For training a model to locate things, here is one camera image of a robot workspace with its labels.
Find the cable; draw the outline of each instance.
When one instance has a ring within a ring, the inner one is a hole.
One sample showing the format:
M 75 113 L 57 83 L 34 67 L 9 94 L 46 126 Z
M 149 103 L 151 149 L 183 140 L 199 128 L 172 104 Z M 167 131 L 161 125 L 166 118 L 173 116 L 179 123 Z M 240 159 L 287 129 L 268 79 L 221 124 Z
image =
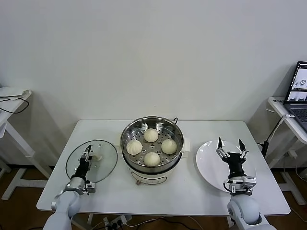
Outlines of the cable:
M 150 222 L 150 221 L 155 221 L 155 220 L 158 220 L 158 219 L 163 219 L 163 218 L 166 218 L 166 217 L 174 217 L 174 216 L 164 216 L 164 217 L 159 217 L 159 218 L 155 218 L 155 219 L 149 219 L 149 220 L 147 220 L 147 221 L 144 221 L 144 222 L 139 223 L 139 224 L 136 224 L 136 225 L 129 225 L 129 224 L 126 223 L 126 225 L 127 225 L 128 227 L 133 228 L 133 227 L 139 226 L 139 225 L 141 225 L 141 224 L 144 224 L 144 223 L 147 223 L 147 222 Z
M 43 229 L 43 227 L 35 227 L 35 228 L 30 228 L 28 230 L 33 230 L 33 229 Z
M 279 121 L 277 122 L 277 124 L 275 125 L 274 129 L 272 130 L 272 132 L 269 134 L 268 138 L 266 139 L 266 141 L 269 140 L 270 136 L 272 135 L 272 133 L 274 132 L 274 130 L 276 129 L 276 127 L 278 126 L 279 122 L 282 120 L 283 116 L 279 119 Z
M 300 219 L 301 219 L 302 221 L 304 221 L 305 223 L 307 223 L 307 220 L 304 220 L 304 219 L 303 219 L 293 208 L 290 207 L 290 209 L 291 209 L 292 211 L 294 211 L 295 214 L 297 214 L 297 216 L 300 217 Z
M 298 173 L 297 173 L 297 160 L 296 160 L 296 165 L 295 165 L 295 173 L 296 173 L 296 175 L 297 175 L 301 180 L 307 182 L 307 180 L 305 180 L 305 179 L 303 179 L 302 177 L 300 177 L 300 175 L 298 175 Z
M 173 222 L 173 221 L 167 220 L 167 219 L 165 219 L 166 217 L 174 217 L 174 216 L 164 216 L 164 217 L 160 217 L 160 218 L 150 219 L 150 220 L 144 221 L 144 222 L 136 224 L 136 225 L 128 225 L 128 224 L 126 224 L 126 225 L 128 227 L 131 227 L 131 228 L 138 226 L 137 227 L 137 229 L 138 229 L 140 227 L 140 225 L 142 225 L 142 224 L 151 223 L 151 222 L 154 222 L 154 221 L 157 221 L 157 220 L 161 219 L 161 220 L 164 220 L 164 221 L 166 221 L 168 223 L 171 223 L 171 224 L 181 224 L 181 225 L 183 225 L 184 227 L 186 227 L 189 230 L 198 230 L 198 229 L 192 229 L 192 228 L 188 227 L 187 225 L 185 225 L 184 223 L 181 223 L 181 222 Z M 190 218 L 192 220 L 194 220 L 200 226 L 200 224 L 194 218 L 192 218 L 192 217 L 190 217 Z
M 190 216 L 188 216 L 189 218 L 191 218 L 193 221 L 195 221 L 197 224 L 198 224 L 198 226 L 201 228 L 201 230 L 203 230 L 203 228 L 202 228 L 202 226 L 200 225 L 200 223 L 199 222 L 197 222 L 197 220 L 196 219 L 194 219 L 193 217 L 190 217 Z
M 171 224 L 181 224 L 181 225 L 183 225 L 184 227 L 186 227 L 186 228 L 189 229 L 189 230 L 198 230 L 198 229 L 189 228 L 187 225 L 185 225 L 184 223 L 181 223 L 181 222 L 172 222 L 172 221 L 169 221 L 169 220 L 167 220 L 167 219 L 161 219 L 161 220 L 164 220 L 164 221 L 166 221 L 166 222 L 168 222 L 168 223 L 171 223 Z
M 23 112 L 23 111 L 29 106 L 30 103 L 29 103 L 28 101 L 26 101 L 25 99 L 22 99 L 22 98 L 20 98 L 20 97 L 18 97 L 18 99 L 23 100 L 24 102 L 27 103 L 27 105 L 25 106 L 25 108 L 23 108 L 21 111 L 19 111 L 19 112 L 11 112 L 11 111 L 8 111 L 8 110 L 2 109 L 2 108 L 0 108 L 0 110 L 3 110 L 3 111 L 5 111 L 5 112 L 7 112 L 7 113 L 10 113 L 10 114 L 19 114 L 19 113 Z
M 283 158 L 283 172 L 284 172 L 284 173 L 286 173 L 286 170 L 285 170 L 285 159 L 286 159 L 286 157 Z M 296 172 L 296 174 L 297 174 L 296 169 L 297 169 L 297 161 L 296 161 L 296 166 L 295 166 L 295 172 Z M 290 182 L 296 187 L 296 184 L 292 181 L 292 179 L 290 180 Z M 294 211 L 294 213 L 297 214 L 297 216 L 300 217 L 300 219 L 301 219 L 302 221 L 304 221 L 305 223 L 307 223 L 307 221 L 304 220 L 304 219 L 303 219 L 293 208 L 290 207 L 290 209 L 291 209 L 292 211 Z
M 269 137 L 267 138 L 267 140 L 266 140 L 267 142 L 270 142 L 270 141 L 272 140 L 272 138 L 273 138 L 273 136 L 274 136 L 276 130 L 278 129 L 278 127 L 282 124 L 282 122 L 283 122 L 286 118 L 287 118 L 287 116 L 284 115 L 284 116 L 282 116 L 282 117 L 279 119 L 278 123 L 275 125 L 275 128 L 272 130 L 272 132 L 271 132 L 270 135 L 269 135 L 269 136 L 271 136 L 270 140 L 269 140 Z
M 226 191 L 228 191 L 228 192 L 232 193 L 232 191 L 231 191 L 230 189 L 226 188 L 225 183 L 223 183 L 223 187 L 224 187 L 224 189 L 225 189 Z
M 94 228 L 96 228 L 98 225 L 100 225 L 100 224 L 102 224 L 102 223 L 104 223 L 104 221 L 99 222 L 99 223 L 96 224 L 94 227 L 92 227 L 90 230 L 94 230 Z M 107 228 L 107 227 L 110 227 L 110 225 L 106 225 L 106 226 L 104 226 L 104 227 L 97 228 L 97 229 L 95 229 L 95 230 L 104 229 L 104 228 Z

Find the white side table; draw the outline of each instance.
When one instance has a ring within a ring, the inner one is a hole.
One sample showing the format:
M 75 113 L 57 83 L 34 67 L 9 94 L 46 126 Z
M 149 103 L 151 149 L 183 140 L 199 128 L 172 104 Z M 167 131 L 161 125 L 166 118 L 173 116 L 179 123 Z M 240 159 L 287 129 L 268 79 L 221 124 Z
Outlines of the white side table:
M 28 91 L 22 98 L 27 99 L 31 95 L 31 91 Z M 15 112 L 21 105 L 23 101 L 16 99 L 13 101 L 3 101 L 0 102 L 0 107 L 2 109 Z M 11 141 L 15 146 L 24 154 L 24 156 L 37 168 L 39 171 L 47 178 L 50 177 L 52 170 L 46 165 L 41 159 L 35 156 L 35 151 L 30 147 L 30 145 L 23 139 L 23 137 L 14 129 L 14 127 L 7 121 L 11 116 L 11 113 L 1 111 L 0 113 L 0 126 L 6 123 L 6 131 L 8 132 Z M 3 167 L 5 171 L 8 171 L 9 168 L 5 168 L 2 164 L 0 168 Z M 4 192 L 2 200 L 8 200 L 16 187 L 39 187 L 44 188 L 47 181 L 46 180 L 23 180 L 21 179 L 26 169 L 19 169 L 10 185 Z
M 268 99 L 269 104 L 281 117 L 289 112 L 283 106 L 283 97 L 270 97 Z M 266 161 L 270 168 L 272 168 L 287 152 L 293 151 L 304 147 L 307 144 L 307 132 L 297 123 L 294 118 L 288 118 L 284 121 L 287 126 L 291 129 L 291 136 L 287 136 L 283 139 L 279 146 L 276 147 L 270 155 L 266 157 Z M 300 176 L 304 177 L 307 174 L 307 169 L 301 172 Z M 295 186 L 290 175 L 287 172 L 281 173 L 283 179 L 286 181 L 284 184 L 279 184 L 282 191 L 292 192 L 294 198 L 299 205 L 305 205 L 305 200 L 300 194 L 298 188 Z

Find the table leg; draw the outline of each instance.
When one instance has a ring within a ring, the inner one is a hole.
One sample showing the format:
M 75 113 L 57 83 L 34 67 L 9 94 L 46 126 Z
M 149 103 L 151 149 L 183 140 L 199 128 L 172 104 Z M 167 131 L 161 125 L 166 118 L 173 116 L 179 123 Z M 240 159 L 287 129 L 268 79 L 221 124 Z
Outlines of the table leg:
M 25 155 L 25 157 L 46 177 L 49 178 L 52 170 L 42 160 L 35 157 L 35 151 L 28 145 L 28 143 L 19 135 L 13 126 L 6 122 L 6 131 L 12 137 L 13 143 Z
M 9 166 L 7 166 L 7 164 L 4 161 L 2 161 L 1 159 L 0 159 L 0 168 L 3 171 L 6 171 L 8 173 L 11 171 L 11 168 Z
M 47 184 L 47 180 L 24 180 L 21 179 L 24 175 L 26 169 L 19 169 L 14 178 L 12 179 L 10 185 L 5 190 L 2 195 L 2 200 L 10 199 L 15 188 L 17 187 L 31 187 L 31 188 L 44 188 Z
M 78 216 L 74 216 L 71 219 L 71 223 L 80 228 L 81 230 L 91 230 L 93 228 L 91 225 L 87 224 L 84 220 L 82 220 Z
M 266 162 L 269 165 L 269 168 L 272 168 L 282 157 L 283 155 L 297 142 L 297 137 L 294 134 L 291 134 L 290 137 L 284 138 L 280 144 L 273 150 L 271 154 L 266 157 Z
M 291 179 L 289 173 L 287 172 L 281 172 L 281 175 L 286 183 L 284 184 L 278 184 L 280 187 L 280 190 L 282 191 L 290 191 L 292 195 L 294 196 L 296 202 L 299 205 L 305 205 L 305 200 L 302 197 L 301 193 L 299 192 L 298 188 L 295 186 L 295 183 Z
M 234 223 L 232 222 L 230 216 L 227 216 L 227 222 L 228 222 L 228 226 L 229 226 L 230 228 L 234 225 Z

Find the power strip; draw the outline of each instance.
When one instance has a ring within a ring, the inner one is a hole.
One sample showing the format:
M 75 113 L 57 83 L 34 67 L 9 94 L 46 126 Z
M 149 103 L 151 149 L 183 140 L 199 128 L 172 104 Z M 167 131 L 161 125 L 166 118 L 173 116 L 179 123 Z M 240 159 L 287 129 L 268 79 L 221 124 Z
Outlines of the power strip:
M 122 225 L 125 225 L 129 220 L 132 219 L 132 215 L 121 215 L 119 217 L 116 217 L 114 220 L 112 220 L 111 222 L 108 221 L 107 217 L 104 218 L 104 223 L 105 226 L 112 226 L 112 224 L 116 223 L 118 220 L 121 220 Z

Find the steamed bun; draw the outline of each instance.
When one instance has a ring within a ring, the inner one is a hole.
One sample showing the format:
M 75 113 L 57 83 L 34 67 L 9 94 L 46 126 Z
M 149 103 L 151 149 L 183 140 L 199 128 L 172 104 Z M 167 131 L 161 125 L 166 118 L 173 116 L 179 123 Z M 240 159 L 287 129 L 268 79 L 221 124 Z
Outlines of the steamed bun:
M 177 144 L 172 139 L 167 139 L 162 142 L 161 149 L 166 154 L 173 154 L 177 151 Z
M 129 141 L 126 150 L 130 155 L 139 154 L 142 151 L 142 144 L 138 140 Z
M 149 128 L 144 133 L 144 139 L 147 140 L 148 142 L 155 142 L 156 140 L 158 140 L 158 137 L 159 137 L 158 131 L 153 128 Z
M 160 164 L 160 157 L 155 152 L 149 152 L 144 157 L 144 164 L 147 166 L 158 166 Z

